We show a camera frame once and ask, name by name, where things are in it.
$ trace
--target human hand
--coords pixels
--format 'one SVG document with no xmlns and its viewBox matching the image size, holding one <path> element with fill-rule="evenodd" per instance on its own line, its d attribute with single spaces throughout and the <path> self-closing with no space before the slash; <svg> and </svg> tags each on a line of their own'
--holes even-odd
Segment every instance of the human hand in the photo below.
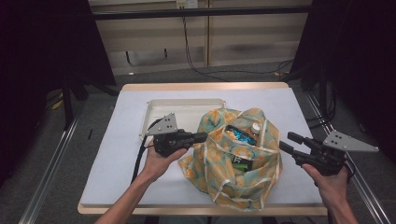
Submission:
<svg viewBox="0 0 396 224">
<path fill-rule="evenodd" d="M 302 167 L 318 184 L 320 197 L 328 209 L 347 201 L 348 170 L 346 167 L 343 167 L 338 175 L 331 176 L 321 175 L 315 167 L 309 164 L 303 164 Z"/>
<path fill-rule="evenodd" d="M 148 145 L 151 147 L 148 148 L 146 163 L 141 175 L 146 175 L 150 182 L 156 181 L 166 172 L 173 161 L 180 159 L 187 152 L 186 148 L 182 148 L 165 158 L 155 151 L 152 141 Z"/>
</svg>

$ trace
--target silver metal bracket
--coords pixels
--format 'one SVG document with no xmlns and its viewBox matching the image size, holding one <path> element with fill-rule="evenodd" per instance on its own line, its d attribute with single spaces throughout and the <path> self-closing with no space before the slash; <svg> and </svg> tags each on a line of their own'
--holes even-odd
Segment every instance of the silver metal bracket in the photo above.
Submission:
<svg viewBox="0 0 396 224">
<path fill-rule="evenodd" d="M 177 132 L 175 113 L 170 113 L 168 116 L 163 117 L 163 119 L 161 119 L 158 123 L 149 128 L 146 132 L 146 136 L 175 132 Z"/>
<path fill-rule="evenodd" d="M 378 147 L 373 147 L 344 133 L 333 130 L 323 141 L 323 145 L 343 151 L 377 152 Z"/>
</svg>

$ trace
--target cloth bundle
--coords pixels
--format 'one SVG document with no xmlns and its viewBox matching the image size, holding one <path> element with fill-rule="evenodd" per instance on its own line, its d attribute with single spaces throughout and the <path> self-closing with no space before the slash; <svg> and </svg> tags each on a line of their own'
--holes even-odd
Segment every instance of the cloth bundle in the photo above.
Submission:
<svg viewBox="0 0 396 224">
<path fill-rule="evenodd" d="M 227 131 L 232 125 L 248 132 L 254 123 L 260 126 L 256 146 L 235 139 Z M 184 176 L 219 206 L 240 211 L 263 209 L 282 171 L 280 132 L 263 111 L 214 109 L 203 115 L 197 132 L 208 133 L 208 137 L 194 145 L 193 155 L 179 160 Z M 236 161 L 250 168 L 238 169 Z"/>
</svg>

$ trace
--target metal frame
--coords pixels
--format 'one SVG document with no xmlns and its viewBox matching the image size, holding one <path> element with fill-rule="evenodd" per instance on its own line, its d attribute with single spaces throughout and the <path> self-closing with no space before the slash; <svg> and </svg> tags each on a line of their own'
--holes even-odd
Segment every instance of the metal frame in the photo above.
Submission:
<svg viewBox="0 0 396 224">
<path fill-rule="evenodd" d="M 211 7 L 211 8 L 183 8 L 144 11 L 109 11 L 94 12 L 90 15 L 53 15 L 52 17 L 66 20 L 86 19 L 95 21 L 129 20 L 149 18 L 173 17 L 202 17 L 202 16 L 234 16 L 257 14 L 290 14 L 307 13 L 311 10 L 325 10 L 327 7 L 289 6 L 289 7 Z"/>
<path fill-rule="evenodd" d="M 318 118 L 322 118 L 323 116 L 320 112 L 319 102 L 316 96 L 314 95 L 314 93 L 312 91 L 308 92 L 306 96 L 315 114 L 318 116 Z M 329 122 L 326 122 L 326 119 L 319 119 L 319 123 L 322 123 L 323 130 L 325 131 L 326 134 L 330 134 L 332 130 L 334 130 L 332 125 Z M 346 153 L 346 155 L 347 158 L 350 159 L 351 162 L 353 162 L 349 153 Z M 372 214 L 375 222 L 381 224 L 386 224 L 386 223 L 390 224 L 391 222 L 387 214 L 385 213 L 385 209 L 382 207 L 379 200 L 376 198 L 373 191 L 370 189 L 367 182 L 364 180 L 358 167 L 355 168 L 356 171 L 355 171 L 355 175 L 352 177 L 352 182 L 355 185 L 356 189 L 358 190 L 359 194 L 361 195 L 370 213 Z"/>
<path fill-rule="evenodd" d="M 52 159 L 49 162 L 49 166 L 47 167 L 46 172 L 41 178 L 40 183 L 35 190 L 35 193 L 33 194 L 31 200 L 29 201 L 22 214 L 19 222 L 20 224 L 35 223 L 35 219 L 37 218 L 41 206 L 43 205 L 44 200 L 46 199 L 46 196 L 50 190 L 52 180 L 56 175 L 56 171 L 58 170 L 59 165 L 61 164 L 62 157 L 64 156 L 64 153 L 67 150 L 67 146 L 69 145 L 69 142 L 73 136 L 74 130 L 77 127 L 78 119 L 83 106 L 84 102 L 81 102 L 79 104 L 79 107 L 77 108 L 77 114 L 75 118 L 71 122 L 69 128 L 64 131 L 61 140 L 55 149 Z"/>
</svg>

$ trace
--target white tabletop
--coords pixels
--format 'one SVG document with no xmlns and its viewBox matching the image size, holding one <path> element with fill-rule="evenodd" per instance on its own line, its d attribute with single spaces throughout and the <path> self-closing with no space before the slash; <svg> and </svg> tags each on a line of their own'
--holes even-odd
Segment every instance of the white tabletop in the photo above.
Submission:
<svg viewBox="0 0 396 224">
<path fill-rule="evenodd" d="M 287 139 L 287 132 L 312 137 L 301 108 L 290 88 L 121 91 L 81 196 L 80 206 L 109 207 L 130 185 L 137 151 L 141 145 L 139 134 L 147 112 L 147 102 L 154 99 L 202 98 L 220 98 L 225 101 L 226 107 L 241 111 L 251 107 L 261 108 L 265 116 L 281 131 L 282 141 L 298 150 L 309 152 L 309 148 Z M 319 215 L 325 215 L 313 180 L 301 167 L 295 165 L 291 155 L 282 152 L 282 161 L 284 169 L 268 197 L 267 206 L 312 205 L 320 207 Z M 143 166 L 144 159 L 141 161 L 140 168 Z M 183 176 L 177 162 L 174 162 L 168 171 L 148 188 L 138 207 L 169 206 L 205 208 L 215 205 L 209 195 L 200 192 Z"/>
</svg>

